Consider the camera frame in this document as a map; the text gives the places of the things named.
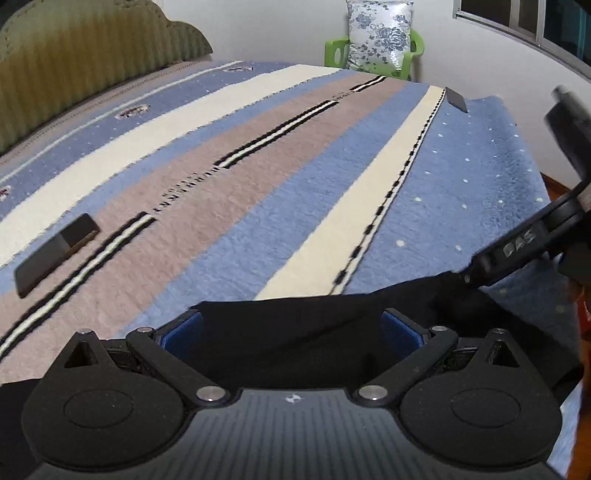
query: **pillow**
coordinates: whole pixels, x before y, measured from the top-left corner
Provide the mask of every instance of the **pillow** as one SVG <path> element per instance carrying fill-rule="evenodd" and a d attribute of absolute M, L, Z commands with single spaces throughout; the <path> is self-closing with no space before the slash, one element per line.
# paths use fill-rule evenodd
<path fill-rule="evenodd" d="M 410 51 L 413 2 L 347 0 L 347 5 L 349 68 L 401 70 L 404 53 Z"/>

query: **black phone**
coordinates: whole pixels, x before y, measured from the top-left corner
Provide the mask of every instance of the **black phone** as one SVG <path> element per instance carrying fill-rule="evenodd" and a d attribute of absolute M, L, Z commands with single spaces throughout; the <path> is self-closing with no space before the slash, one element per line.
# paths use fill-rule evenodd
<path fill-rule="evenodd" d="M 449 87 L 445 87 L 445 94 L 447 97 L 447 103 L 464 113 L 468 113 L 468 108 L 466 107 L 466 102 L 464 101 L 464 97 L 462 95 Z"/>
<path fill-rule="evenodd" d="M 57 267 L 90 242 L 100 229 L 96 222 L 84 213 L 45 242 L 14 271 L 18 296 L 29 295 L 41 281 Z"/>

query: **screw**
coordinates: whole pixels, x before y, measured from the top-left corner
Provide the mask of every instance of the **screw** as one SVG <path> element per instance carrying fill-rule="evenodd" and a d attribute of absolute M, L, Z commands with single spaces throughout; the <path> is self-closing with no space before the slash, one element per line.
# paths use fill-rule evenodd
<path fill-rule="evenodd" d="M 359 396 L 365 400 L 381 400 L 386 395 L 388 395 L 388 390 L 381 385 L 365 385 L 359 389 Z"/>
<path fill-rule="evenodd" d="M 197 398 L 203 401 L 218 401 L 226 396 L 226 391 L 217 385 L 208 385 L 197 390 Z"/>

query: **white wall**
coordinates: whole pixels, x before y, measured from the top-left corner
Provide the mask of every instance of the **white wall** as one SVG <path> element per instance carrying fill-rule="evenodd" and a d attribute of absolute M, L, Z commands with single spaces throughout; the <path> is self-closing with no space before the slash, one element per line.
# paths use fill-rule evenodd
<path fill-rule="evenodd" d="M 171 20 L 203 31 L 214 58 L 284 60 L 321 65 L 324 41 L 346 34 L 345 0 L 157 0 Z M 544 115 L 551 91 L 565 85 L 591 109 L 591 83 L 513 38 L 452 18 L 453 0 L 415 0 L 414 28 L 425 41 L 418 79 L 467 98 L 499 95 L 540 170 L 574 186 Z"/>

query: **red object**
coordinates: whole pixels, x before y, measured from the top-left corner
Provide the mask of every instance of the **red object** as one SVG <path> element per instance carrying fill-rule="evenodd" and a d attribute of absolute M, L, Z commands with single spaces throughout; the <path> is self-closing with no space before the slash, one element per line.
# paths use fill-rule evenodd
<path fill-rule="evenodd" d="M 577 302 L 579 310 L 579 324 L 581 327 L 581 337 L 591 338 L 591 313 L 587 310 L 584 297 Z"/>

